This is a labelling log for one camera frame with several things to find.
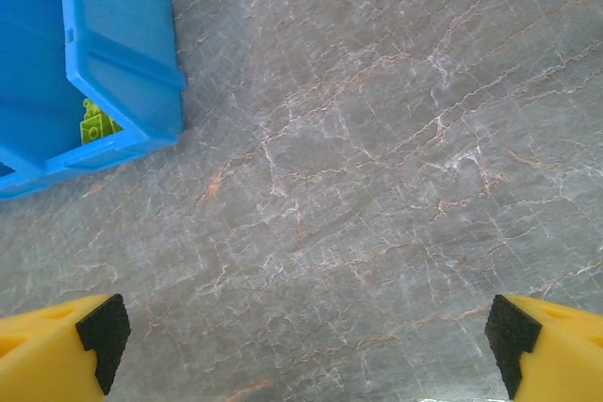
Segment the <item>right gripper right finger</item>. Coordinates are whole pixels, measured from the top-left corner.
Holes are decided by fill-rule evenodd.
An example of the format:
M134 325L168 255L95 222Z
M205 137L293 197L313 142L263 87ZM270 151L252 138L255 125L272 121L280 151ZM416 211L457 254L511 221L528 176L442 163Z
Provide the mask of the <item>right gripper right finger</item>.
M484 332L510 400L602 400L600 314L496 295Z

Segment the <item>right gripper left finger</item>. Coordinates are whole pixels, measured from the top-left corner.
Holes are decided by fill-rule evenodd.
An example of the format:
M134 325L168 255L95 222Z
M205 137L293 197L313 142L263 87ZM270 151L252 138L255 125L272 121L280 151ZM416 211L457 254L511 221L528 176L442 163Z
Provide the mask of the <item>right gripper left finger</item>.
M103 401L131 333L120 294L1 319L3 401Z

